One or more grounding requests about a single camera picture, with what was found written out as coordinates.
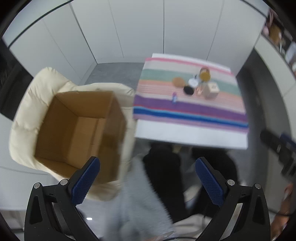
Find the gray floor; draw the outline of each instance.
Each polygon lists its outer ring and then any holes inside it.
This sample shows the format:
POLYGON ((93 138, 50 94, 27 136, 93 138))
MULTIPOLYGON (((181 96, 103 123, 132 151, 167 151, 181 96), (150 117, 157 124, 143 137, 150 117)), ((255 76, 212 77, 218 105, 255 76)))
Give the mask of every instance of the gray floor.
MULTIPOLYGON (((98 64, 86 84, 98 82, 115 82, 125 84, 136 89, 141 71, 142 63, 111 63, 98 64)), ((254 82, 251 76, 244 70, 238 74, 237 81, 242 92, 245 108, 248 115, 250 131, 248 135, 249 147, 247 150, 229 150, 229 155, 233 158, 238 167, 239 179, 248 185, 259 182, 264 186, 267 170, 267 152, 262 151, 259 140, 260 131, 265 127, 263 109, 260 104, 254 82)), ((134 155, 145 153, 149 150, 149 142, 146 140, 136 140, 134 155)), ((183 173, 185 189, 195 184, 196 174, 190 166, 194 160, 190 157, 189 148, 183 147, 180 152, 182 158, 181 170, 183 173)), ((87 217, 93 220, 87 221, 93 232, 99 237, 102 235, 104 227, 104 203, 84 200, 77 206, 87 217)))

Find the person's hand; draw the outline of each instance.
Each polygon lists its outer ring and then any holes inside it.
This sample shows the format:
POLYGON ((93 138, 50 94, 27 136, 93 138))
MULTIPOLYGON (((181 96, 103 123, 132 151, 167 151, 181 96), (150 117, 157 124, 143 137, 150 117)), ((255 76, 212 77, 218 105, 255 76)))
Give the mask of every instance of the person's hand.
MULTIPOLYGON (((293 184, 289 184, 285 190, 285 197, 281 203, 280 213, 288 214, 290 211, 290 200, 291 200, 291 193, 293 191, 293 184)), ((289 217, 276 215, 273 222, 270 225, 270 232, 271 232, 271 239, 278 237, 281 232, 283 231, 284 225, 288 222, 289 217)))

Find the purple stripe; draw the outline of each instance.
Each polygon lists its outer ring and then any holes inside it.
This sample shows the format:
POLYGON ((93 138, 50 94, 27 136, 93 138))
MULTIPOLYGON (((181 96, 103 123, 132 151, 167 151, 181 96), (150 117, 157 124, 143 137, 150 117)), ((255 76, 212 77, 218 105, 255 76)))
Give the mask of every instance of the purple stripe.
POLYGON ((171 100, 145 98, 139 95, 135 96, 134 106, 143 106, 150 109, 161 109, 176 111, 180 113, 189 113, 195 115, 211 116, 227 120, 242 121, 247 123, 247 115, 234 113, 229 110, 222 110, 214 107, 203 106, 199 104, 179 102, 172 103, 171 100))
POLYGON ((237 131, 237 132, 243 132, 243 133, 249 132, 249 129, 246 129, 246 128, 231 127, 231 126, 218 125, 218 124, 209 124, 205 122, 192 121, 192 120, 181 120, 181 119, 158 117, 158 116, 143 115, 143 114, 134 114, 133 117, 134 119, 140 119, 140 120, 160 121, 160 122, 184 124, 184 125, 190 125, 190 126, 208 127, 213 129, 237 131))

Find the black round object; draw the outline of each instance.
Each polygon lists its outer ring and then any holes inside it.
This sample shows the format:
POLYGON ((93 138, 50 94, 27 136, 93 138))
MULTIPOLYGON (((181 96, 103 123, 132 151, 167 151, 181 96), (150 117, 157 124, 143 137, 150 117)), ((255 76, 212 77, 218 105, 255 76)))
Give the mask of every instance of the black round object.
POLYGON ((194 93, 194 89, 188 85, 183 88, 183 91, 187 95, 193 95, 193 93, 194 93))

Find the open cardboard box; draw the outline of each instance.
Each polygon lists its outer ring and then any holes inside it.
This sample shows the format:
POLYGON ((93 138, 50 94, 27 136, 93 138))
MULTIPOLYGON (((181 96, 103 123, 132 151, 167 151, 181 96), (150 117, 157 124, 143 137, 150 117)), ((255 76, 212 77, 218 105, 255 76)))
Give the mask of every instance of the open cardboard box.
POLYGON ((70 91, 54 96, 41 125, 35 158, 70 178, 91 156, 99 158, 95 180, 116 180, 126 120, 112 91, 70 91))

